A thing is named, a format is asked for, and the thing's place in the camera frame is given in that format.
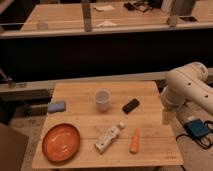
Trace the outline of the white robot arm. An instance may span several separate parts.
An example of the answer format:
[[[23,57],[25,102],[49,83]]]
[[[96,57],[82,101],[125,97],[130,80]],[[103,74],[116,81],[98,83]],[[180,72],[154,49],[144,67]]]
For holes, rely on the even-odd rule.
[[[168,71],[166,86],[160,94],[162,123],[167,125],[177,115],[186,101],[192,101],[213,115],[213,88],[206,84],[207,67],[200,62],[192,62]]]

